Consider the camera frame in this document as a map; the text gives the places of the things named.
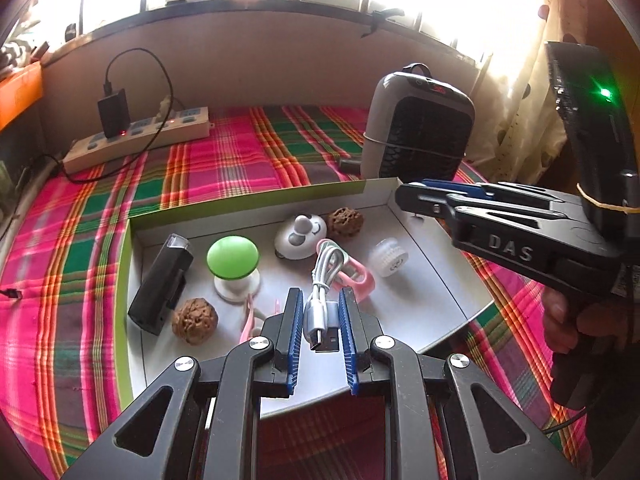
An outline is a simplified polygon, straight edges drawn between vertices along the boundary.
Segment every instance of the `pink toy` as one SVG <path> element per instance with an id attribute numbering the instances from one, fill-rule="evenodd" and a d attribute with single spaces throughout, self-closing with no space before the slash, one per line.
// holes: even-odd
<path id="1" fill-rule="evenodd" d="M 356 301 L 360 302 L 368 298 L 369 294 L 376 288 L 376 280 L 373 278 L 373 274 L 358 260 L 349 256 L 342 247 L 328 238 L 324 238 L 318 242 L 316 245 L 316 253 L 320 254 L 322 249 L 327 245 L 338 247 L 344 254 L 342 270 L 338 272 L 338 275 L 335 277 L 332 288 L 334 290 L 340 290 L 344 286 L 350 286 L 355 293 Z"/>
<path id="2" fill-rule="evenodd" d="M 249 294 L 246 297 L 246 301 L 244 303 L 246 305 L 246 322 L 244 324 L 244 328 L 242 329 L 242 333 L 240 334 L 240 340 L 238 344 L 246 343 L 252 337 L 256 337 L 260 335 L 262 331 L 262 326 L 264 325 L 264 320 L 266 316 L 260 312 L 260 310 L 256 310 L 254 308 L 254 298 Z M 275 313 L 280 313 L 280 301 L 276 300 Z M 255 320 L 258 319 L 261 321 L 260 326 L 255 325 Z"/>

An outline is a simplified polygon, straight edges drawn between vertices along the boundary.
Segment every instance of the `pink clip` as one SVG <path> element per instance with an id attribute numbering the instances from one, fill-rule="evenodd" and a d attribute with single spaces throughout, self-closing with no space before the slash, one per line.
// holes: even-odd
<path id="1" fill-rule="evenodd" d="M 328 238 L 324 238 L 323 240 L 320 240 L 318 242 L 318 244 L 316 245 L 317 253 L 319 253 L 320 251 L 320 245 L 324 242 L 330 242 L 332 245 L 339 247 L 340 250 L 342 250 L 342 252 L 346 254 L 346 251 L 343 248 L 341 248 L 337 243 L 335 243 L 333 240 L 329 240 Z M 340 291 L 340 289 L 344 286 L 350 286 L 356 296 L 356 301 L 360 302 L 368 298 L 376 288 L 376 280 L 373 278 L 373 274 L 369 272 L 369 269 L 367 269 L 367 267 L 365 267 L 352 256 L 349 256 L 346 265 L 340 272 L 338 272 L 338 275 L 335 277 L 332 288 L 334 290 Z"/>
<path id="2" fill-rule="evenodd" d="M 254 299 L 251 295 L 247 295 L 246 297 L 246 323 L 244 324 L 244 328 L 242 329 L 242 333 L 240 334 L 239 344 L 246 343 L 249 339 L 252 338 L 252 332 L 254 331 L 255 326 L 255 314 L 254 314 Z"/>

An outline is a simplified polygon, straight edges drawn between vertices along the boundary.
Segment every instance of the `human hand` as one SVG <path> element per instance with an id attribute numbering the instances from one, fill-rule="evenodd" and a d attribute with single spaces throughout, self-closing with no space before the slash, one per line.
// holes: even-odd
<path id="1" fill-rule="evenodd" d="M 575 348 L 578 332 L 596 337 L 613 335 L 619 349 L 626 344 L 627 306 L 622 298 L 591 304 L 572 319 L 566 296 L 546 286 L 542 292 L 542 305 L 545 308 L 542 317 L 545 342 L 553 352 L 566 354 Z M 637 334 L 638 330 L 635 330 L 633 342 L 638 340 Z"/>

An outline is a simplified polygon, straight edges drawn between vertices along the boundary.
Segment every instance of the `black rectangular device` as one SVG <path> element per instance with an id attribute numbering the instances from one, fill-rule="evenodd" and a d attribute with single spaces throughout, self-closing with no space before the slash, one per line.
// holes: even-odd
<path id="1" fill-rule="evenodd" d="M 107 139 L 112 139 L 127 133 L 131 126 L 127 96 L 124 88 L 98 101 L 98 112 L 102 130 Z"/>
<path id="2" fill-rule="evenodd" d="M 180 299 L 192 261 L 189 241 L 170 235 L 129 307 L 129 317 L 142 330 L 160 334 L 166 314 Z"/>
<path id="3" fill-rule="evenodd" d="M 557 110 L 578 161 L 580 186 L 594 200 L 636 206 L 638 180 L 634 138 L 625 104 L 607 58 L 593 46 L 546 44 Z M 587 218 L 608 240 L 625 238 L 625 213 L 582 199 Z"/>

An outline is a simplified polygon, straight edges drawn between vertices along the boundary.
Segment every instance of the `walnut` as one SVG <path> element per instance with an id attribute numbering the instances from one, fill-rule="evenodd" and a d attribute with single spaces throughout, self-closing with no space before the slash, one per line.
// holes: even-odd
<path id="1" fill-rule="evenodd" d="M 364 217 L 355 209 L 341 207 L 329 215 L 327 236 L 329 238 L 353 238 L 362 229 Z"/>
<path id="2" fill-rule="evenodd" d="M 187 300 L 174 312 L 174 334 L 193 346 L 204 343 L 218 326 L 218 314 L 204 298 Z"/>

